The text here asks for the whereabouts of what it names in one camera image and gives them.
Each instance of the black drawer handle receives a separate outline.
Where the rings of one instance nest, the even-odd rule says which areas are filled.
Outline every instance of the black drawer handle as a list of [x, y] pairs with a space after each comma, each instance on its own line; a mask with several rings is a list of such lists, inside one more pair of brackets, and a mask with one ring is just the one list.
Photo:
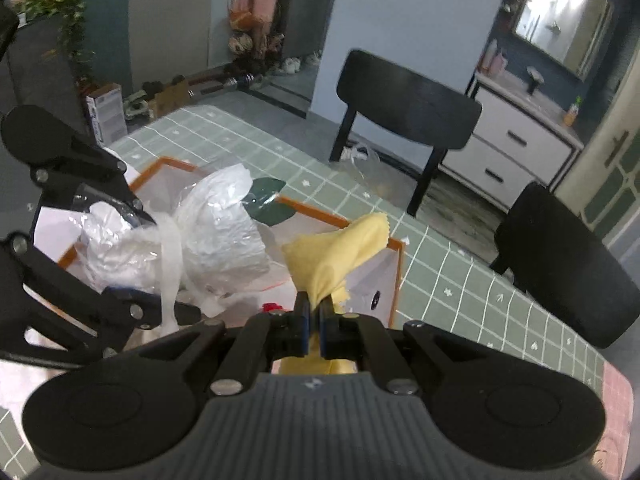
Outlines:
[[527, 145], [527, 141], [524, 140], [522, 137], [517, 136], [516, 134], [514, 134], [511, 130], [507, 131], [507, 135], [509, 137], [511, 137], [511, 139], [515, 140], [519, 145], [521, 145], [523, 148], [526, 147]]
[[489, 170], [488, 168], [485, 168], [484, 172], [487, 175], [489, 175], [492, 179], [497, 180], [498, 182], [500, 182], [500, 184], [502, 184], [504, 182], [504, 179], [500, 175], [494, 173], [493, 171]]

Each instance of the mirror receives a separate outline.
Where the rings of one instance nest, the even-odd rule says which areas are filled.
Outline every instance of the mirror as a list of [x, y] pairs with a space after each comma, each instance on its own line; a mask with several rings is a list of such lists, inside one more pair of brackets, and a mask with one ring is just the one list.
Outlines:
[[527, 0], [514, 32], [584, 79], [612, 10], [607, 0]]

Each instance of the bathroom vanity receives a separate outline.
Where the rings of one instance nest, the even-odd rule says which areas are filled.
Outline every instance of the bathroom vanity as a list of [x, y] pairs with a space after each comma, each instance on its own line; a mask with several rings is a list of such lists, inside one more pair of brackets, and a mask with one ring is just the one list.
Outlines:
[[482, 104], [482, 114], [467, 145], [447, 153], [440, 165], [504, 211], [533, 180], [554, 190], [584, 147], [562, 122], [564, 110], [526, 89], [509, 72], [496, 78], [476, 73], [467, 94]]

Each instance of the yellow cloth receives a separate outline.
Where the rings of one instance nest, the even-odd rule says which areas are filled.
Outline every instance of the yellow cloth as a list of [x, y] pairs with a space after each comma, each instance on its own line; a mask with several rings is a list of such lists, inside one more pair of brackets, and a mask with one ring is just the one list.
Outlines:
[[[344, 288], [347, 274], [384, 249], [388, 238], [386, 214], [370, 213], [339, 231], [299, 236], [283, 245], [282, 253], [296, 289], [308, 294], [311, 309], [331, 295], [338, 310], [338, 304], [349, 299]], [[322, 359], [319, 349], [318, 335], [313, 335], [309, 355], [283, 359], [280, 373], [316, 375], [354, 371], [350, 361]]]

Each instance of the chair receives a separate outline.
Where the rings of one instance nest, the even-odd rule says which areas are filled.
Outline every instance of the chair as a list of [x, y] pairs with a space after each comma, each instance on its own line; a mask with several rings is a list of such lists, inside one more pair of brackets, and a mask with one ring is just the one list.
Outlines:
[[433, 151], [407, 208], [415, 216], [447, 150], [465, 147], [476, 127], [480, 103], [411, 70], [362, 50], [352, 50], [337, 86], [347, 111], [329, 160], [337, 162], [356, 114]]
[[545, 187], [529, 184], [495, 232], [491, 268], [589, 343], [612, 344], [640, 315], [640, 290], [598, 237]]

